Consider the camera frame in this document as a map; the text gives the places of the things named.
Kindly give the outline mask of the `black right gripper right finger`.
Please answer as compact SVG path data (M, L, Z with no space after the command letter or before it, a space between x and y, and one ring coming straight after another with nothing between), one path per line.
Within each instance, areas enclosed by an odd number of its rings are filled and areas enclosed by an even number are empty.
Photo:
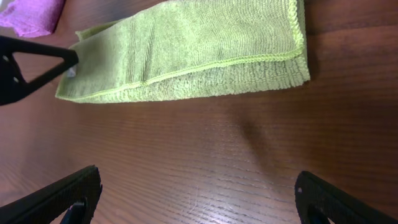
M295 205L302 224L397 224L397 220L308 171L295 183Z

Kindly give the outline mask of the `green microfiber cloth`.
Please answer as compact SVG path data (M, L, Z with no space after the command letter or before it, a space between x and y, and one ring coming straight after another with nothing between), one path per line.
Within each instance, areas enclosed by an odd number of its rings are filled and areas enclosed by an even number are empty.
M280 90L310 79L299 0L165 1L79 31L75 103L169 101Z

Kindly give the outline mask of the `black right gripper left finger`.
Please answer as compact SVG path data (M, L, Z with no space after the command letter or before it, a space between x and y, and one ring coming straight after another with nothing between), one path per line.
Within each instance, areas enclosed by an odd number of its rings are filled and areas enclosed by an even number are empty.
M1 223L89 224L103 186L96 166L85 167L19 200L1 207Z

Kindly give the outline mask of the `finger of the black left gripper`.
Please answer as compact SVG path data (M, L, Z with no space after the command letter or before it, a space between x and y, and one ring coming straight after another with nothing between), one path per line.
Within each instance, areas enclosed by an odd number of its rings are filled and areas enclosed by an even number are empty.
M20 52L34 55L62 58L63 62L27 82L20 70L13 53ZM66 72L79 62L74 50L53 47L6 36L1 37L1 105L18 102L53 79Z

